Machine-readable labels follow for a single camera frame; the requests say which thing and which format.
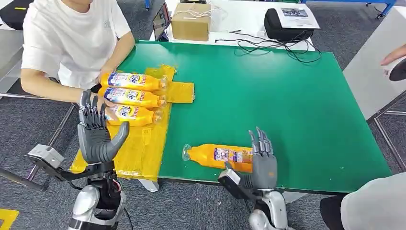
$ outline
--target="green table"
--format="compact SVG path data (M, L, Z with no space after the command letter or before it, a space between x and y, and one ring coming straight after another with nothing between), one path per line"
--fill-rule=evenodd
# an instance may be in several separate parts
M323 52L319 61L302 64L284 50L271 51L241 55L235 46L137 45L121 70L172 65L178 70L174 81L195 83L194 103L172 105L159 178L216 182L221 170L183 161L183 145L249 147L248 130L255 126L270 137L278 186L287 190L345 193L389 176L334 55Z

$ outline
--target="plastic bottle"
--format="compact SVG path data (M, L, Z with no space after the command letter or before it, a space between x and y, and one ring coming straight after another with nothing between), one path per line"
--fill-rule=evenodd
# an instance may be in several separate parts
M252 171L252 148L204 144L197 147L185 145L182 151L184 161L192 160L203 166L224 169L225 161L237 171Z
M130 126L141 127L147 124L156 124L162 119L162 112L150 111L144 107L131 106L131 105L117 105L110 107L110 109L117 115L117 120L112 120L106 116L107 121L114 126L120 125L123 121L130 122Z
M140 90L102 87L98 94L116 104L142 106L145 108L163 107L166 104L165 96L156 96L151 92Z
M166 89L166 78L154 78L145 74L104 73L100 77L102 86L121 87L131 90L155 91Z

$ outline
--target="person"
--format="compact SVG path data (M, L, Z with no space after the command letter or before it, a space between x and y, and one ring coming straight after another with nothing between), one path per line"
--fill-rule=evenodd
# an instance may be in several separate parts
M395 49L391 53L389 53L381 62L381 66L386 66L392 61L406 56L406 44L400 46L399 48Z
M369 181L344 197L320 201L323 220L331 230L404 230L406 172Z
M116 0L34 0L23 22L21 86L31 94L78 103L84 89L100 89L135 46ZM49 79L53 77L60 83ZM102 103L114 104L99 98ZM116 118L111 110L106 114Z

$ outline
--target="cardboard box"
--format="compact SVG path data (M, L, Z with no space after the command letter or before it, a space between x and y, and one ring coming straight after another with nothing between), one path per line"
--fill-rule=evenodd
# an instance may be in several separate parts
M211 17L196 17L187 11L204 13L211 8L210 4L179 3L171 20L173 38L208 41Z

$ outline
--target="floor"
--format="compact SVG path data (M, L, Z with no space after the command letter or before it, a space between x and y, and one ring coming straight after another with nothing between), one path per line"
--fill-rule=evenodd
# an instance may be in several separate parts
M153 0L150 11L144 10L143 0L118 0L130 27L139 39L148 39L151 21L163 0ZM364 3L310 2L321 30L313 42L323 51L332 51L341 68L345 68L380 21L373 5ZM375 4L380 10L382 4ZM17 82L9 92L21 93ZM406 102L394 108L406 111ZM27 175L32 167L24 156L38 143L46 144L68 110L69 104L46 100L0 100L0 166L19 175ZM406 117L382 116L382 122L396 147L406 159ZM54 148L65 156L67 168L79 148L76 134L77 113L68 120ZM370 128L393 173L400 172L377 127ZM36 181L46 183L45 192L35 192L0 178L0 208L16 209L20 214L12 230L66 229L77 191L40 173ZM122 180L127 194L127 207L135 229L248 229L248 212L242 201L235 200L224 188L201 184L161 183L157 193L146 191L136 180ZM288 204L290 226L297 230L326 230L318 206L324 195L305 195ZM128 230L122 219L120 230Z

